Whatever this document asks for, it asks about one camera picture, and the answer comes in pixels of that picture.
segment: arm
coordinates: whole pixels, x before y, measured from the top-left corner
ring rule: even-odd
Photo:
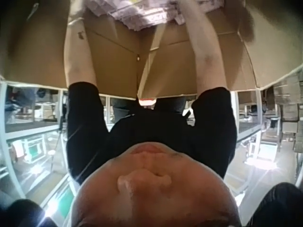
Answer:
[[[71,0],[71,8],[64,44],[64,70],[66,83],[88,82],[97,86],[83,20],[83,0]]]
[[[196,57],[198,99],[192,108],[197,160],[222,178],[234,157],[237,129],[217,34],[195,0],[178,0]]]
[[[217,34],[195,0],[178,0],[196,57],[198,96],[216,87],[227,88]]]
[[[89,43],[83,21],[78,20],[83,13],[82,3],[71,2],[64,46],[69,87],[66,152],[70,174],[80,184],[91,174],[89,166],[108,135]]]

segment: mouth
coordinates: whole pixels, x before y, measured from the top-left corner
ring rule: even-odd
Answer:
[[[158,148],[155,145],[152,144],[142,144],[139,145],[138,147],[136,147],[131,154],[140,154],[140,153],[150,153],[150,154],[160,154],[160,153],[165,153],[163,150],[161,150],[160,148]]]

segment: black shirt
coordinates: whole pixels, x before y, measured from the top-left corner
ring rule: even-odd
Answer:
[[[195,125],[179,114],[144,109],[108,132],[98,89],[79,82],[69,87],[67,158],[72,177],[82,184],[96,169],[141,142],[160,142],[189,155],[224,178],[234,157],[237,129],[230,92],[205,91],[192,104]]]

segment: forearm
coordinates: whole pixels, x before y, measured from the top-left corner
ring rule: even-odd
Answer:
[[[179,7],[196,57],[198,95],[225,87],[226,78],[218,36],[195,0],[179,0]]]
[[[82,20],[67,26],[64,45],[64,69],[68,87],[77,82],[88,82],[97,86],[90,47]]]

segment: white paper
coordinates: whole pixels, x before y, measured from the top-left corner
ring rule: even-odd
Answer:
[[[224,6],[224,0],[197,0],[204,12]],[[96,15],[111,15],[129,29],[140,31],[143,28],[175,20],[185,23],[171,0],[87,0],[87,7]]]

